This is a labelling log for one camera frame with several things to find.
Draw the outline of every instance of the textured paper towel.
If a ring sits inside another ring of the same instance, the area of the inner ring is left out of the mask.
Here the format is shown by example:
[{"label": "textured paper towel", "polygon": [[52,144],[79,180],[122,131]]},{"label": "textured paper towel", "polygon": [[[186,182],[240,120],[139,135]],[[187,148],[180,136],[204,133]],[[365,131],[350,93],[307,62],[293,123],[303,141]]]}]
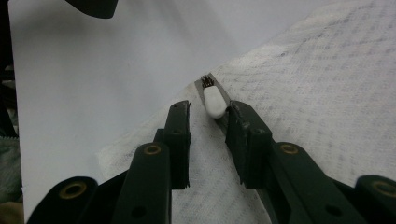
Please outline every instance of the textured paper towel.
[{"label": "textured paper towel", "polygon": [[[276,141],[306,149],[348,185],[360,175],[396,179],[396,2],[352,1],[317,9],[272,42],[212,74],[252,105]],[[174,223],[269,223],[257,194],[239,185],[224,135],[190,84],[191,187],[174,191]],[[162,128],[168,106],[98,154],[106,178]]]}]

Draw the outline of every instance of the white table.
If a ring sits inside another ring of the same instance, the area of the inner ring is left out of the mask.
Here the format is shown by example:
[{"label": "white table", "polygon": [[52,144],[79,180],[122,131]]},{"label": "white table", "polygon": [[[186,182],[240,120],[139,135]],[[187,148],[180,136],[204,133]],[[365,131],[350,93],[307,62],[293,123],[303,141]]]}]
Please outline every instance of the white table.
[{"label": "white table", "polygon": [[11,0],[25,218],[68,177],[103,182],[98,150],[327,2],[120,0],[99,20],[62,0]]}]

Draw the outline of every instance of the brass screw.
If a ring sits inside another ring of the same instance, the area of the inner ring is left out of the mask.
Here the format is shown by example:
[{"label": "brass screw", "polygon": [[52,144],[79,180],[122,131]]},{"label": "brass screw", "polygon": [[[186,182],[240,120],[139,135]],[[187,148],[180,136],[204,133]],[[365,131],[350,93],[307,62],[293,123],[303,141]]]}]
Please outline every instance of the brass screw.
[{"label": "brass screw", "polygon": [[292,146],[292,145],[287,145],[287,144],[285,144],[285,145],[280,146],[280,149],[281,149],[284,153],[287,153],[287,154],[297,154],[297,153],[298,153],[298,148],[297,148],[297,147],[294,147],[294,146]]},{"label": "brass screw", "polygon": [[161,152],[161,148],[158,147],[158,146],[151,145],[151,146],[146,147],[143,151],[147,155],[152,156],[152,155],[156,155],[156,154],[160,153]]},{"label": "brass screw", "polygon": [[396,198],[396,187],[388,184],[387,182],[377,180],[372,184],[373,188],[391,198]]},{"label": "brass screw", "polygon": [[64,186],[61,191],[59,191],[59,197],[66,200],[74,199],[84,193],[86,189],[87,184],[83,181],[74,181]]}]

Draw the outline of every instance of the small white object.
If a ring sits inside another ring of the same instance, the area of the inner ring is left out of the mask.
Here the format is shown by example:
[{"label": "small white object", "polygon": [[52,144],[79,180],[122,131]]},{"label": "small white object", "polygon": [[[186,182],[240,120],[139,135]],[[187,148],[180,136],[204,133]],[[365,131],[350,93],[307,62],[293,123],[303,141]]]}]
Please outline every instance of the small white object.
[{"label": "small white object", "polygon": [[219,119],[225,114],[227,104],[217,86],[204,88],[205,108],[212,119]]}]

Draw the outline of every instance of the white surface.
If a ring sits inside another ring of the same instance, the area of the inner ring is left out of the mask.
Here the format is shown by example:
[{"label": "white surface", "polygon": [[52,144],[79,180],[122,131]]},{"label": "white surface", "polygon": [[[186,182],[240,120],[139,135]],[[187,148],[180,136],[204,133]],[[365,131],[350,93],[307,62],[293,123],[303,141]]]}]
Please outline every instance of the white surface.
[{"label": "white surface", "polygon": [[62,0],[9,1],[25,215],[93,153],[189,82],[258,47],[326,0],[120,0],[98,20]]},{"label": "white surface", "polygon": [[225,114],[227,104],[217,86],[204,88],[205,109],[212,119],[219,119]]},{"label": "white surface", "polygon": [[[322,7],[212,74],[232,99],[255,108],[276,141],[305,148],[325,174],[350,186],[361,175],[395,180],[394,8],[394,0]],[[269,223],[255,192],[239,185],[225,136],[193,83],[179,100],[191,102],[191,187],[173,191],[173,223]],[[98,153],[106,179],[152,141],[169,105]]]}]

